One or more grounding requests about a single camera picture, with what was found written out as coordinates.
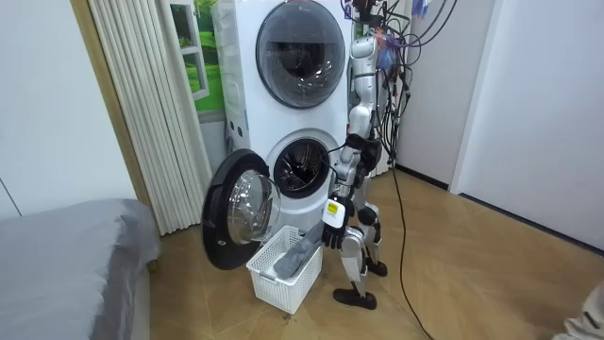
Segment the yellow label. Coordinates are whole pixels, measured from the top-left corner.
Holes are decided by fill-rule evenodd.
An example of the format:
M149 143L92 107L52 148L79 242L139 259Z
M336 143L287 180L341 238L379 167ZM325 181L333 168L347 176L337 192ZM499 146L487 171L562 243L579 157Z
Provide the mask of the yellow label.
M337 213L338 212L338 206L336 204L329 203L329 204L327 204L327 210L330 213Z

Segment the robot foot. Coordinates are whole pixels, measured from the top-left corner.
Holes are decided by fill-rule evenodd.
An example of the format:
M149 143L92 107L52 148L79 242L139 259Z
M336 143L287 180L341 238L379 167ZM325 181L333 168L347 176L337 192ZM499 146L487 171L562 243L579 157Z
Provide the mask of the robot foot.
M356 289L338 288L333 291L333 298L348 306L362 307L371 311L378 307L378 301L373 294L366 293L365 297L361 297Z
M378 263L372 263L371 260L367 258L367 269L382 278L388 276L388 267L382 261Z

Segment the baseboard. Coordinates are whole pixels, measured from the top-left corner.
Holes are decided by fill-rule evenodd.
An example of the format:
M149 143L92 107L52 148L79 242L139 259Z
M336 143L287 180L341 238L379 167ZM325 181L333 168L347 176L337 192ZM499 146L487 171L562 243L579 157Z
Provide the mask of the baseboard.
M415 170L411 170L407 166L396 164L395 168L398 169L398 170L400 170L400 171L402 171L402 172L404 172L404 173L406 173L406 174L409 174L409 175L411 175L411 176L413 176L413 177L415 177L417 179L421 179L422 181L425 181L425 182L428 182L428 183L430 183L430 184L432 184L434 186L437 186L437 187L439 187L439 188L441 188L443 190L447 190L447 191L449 190L449 185L446 184L445 182L439 181L436 178L432 178L430 176L424 175L424 174L419 173L419 172L417 172Z
M576 238L570 237L570 236L565 235L565 234L563 234L561 232L558 232L558 231L555 231L553 229L550 229L550 228L548 228L548 227L546 227L546 226L544 226L542 224L539 224L537 222L531 221L531 220L529 220L527 218L524 218L522 216L519 216L519 215L517 215L517 214L515 214L513 212L508 212L506 210L503 210L503 209L501 209L501 208L499 208L497 206L494 206L491 203L487 203L487 202L485 202L483 200L480 200L480 199L475 198L473 196L470 196L468 194L461 193L460 196L464 197L464 198L467 198L467 199L469 199L469 200L471 200L473 202L476 202L476 203L480 204L481 206L484 206L486 208L494 210L494 211L496 211L498 213L503 213L504 215L506 215L508 217L511 217L511 218L515 219L516 221L519 221L519 222L522 222L522 223L524 223L526 225L529 225L529 226L531 226L533 228L536 228L537 230L546 232L546 233L548 233L548 234L550 234L552 236L558 237L559 239L562 239L562 240L564 240L566 242L572 243L573 245L576 245L578 247L582 247L583 249L591 251L591 252L593 252L596 255L604 256L604 250L602 250L600 248L588 245L588 244L586 244L586 243L584 243L582 241L579 241Z

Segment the robot leg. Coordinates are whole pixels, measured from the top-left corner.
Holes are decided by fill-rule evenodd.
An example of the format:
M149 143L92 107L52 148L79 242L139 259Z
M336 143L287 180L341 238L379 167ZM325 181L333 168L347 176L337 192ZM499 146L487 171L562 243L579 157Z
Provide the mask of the robot leg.
M358 212L359 225L365 235L365 246L369 257L367 268L378 276L388 275L388 267L379 260L379 245L381 244L381 225L379 223L379 209L366 201L369 177L365 178L361 189L355 193L354 205Z
M363 241L364 235L360 228L346 227L340 255L353 289L338 288L333 291L333 298L349 306L375 310L378 306L376 297L365 289L367 266Z

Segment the plastic basket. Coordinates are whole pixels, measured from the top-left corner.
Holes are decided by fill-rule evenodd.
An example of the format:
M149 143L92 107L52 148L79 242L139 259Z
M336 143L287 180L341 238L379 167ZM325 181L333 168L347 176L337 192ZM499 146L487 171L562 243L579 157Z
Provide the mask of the plastic basket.
M296 275L287 280L278 278L273 265L301 239L297 228L285 226L246 265L252 275L256 298L291 315L319 276L323 261L323 248L319 246Z

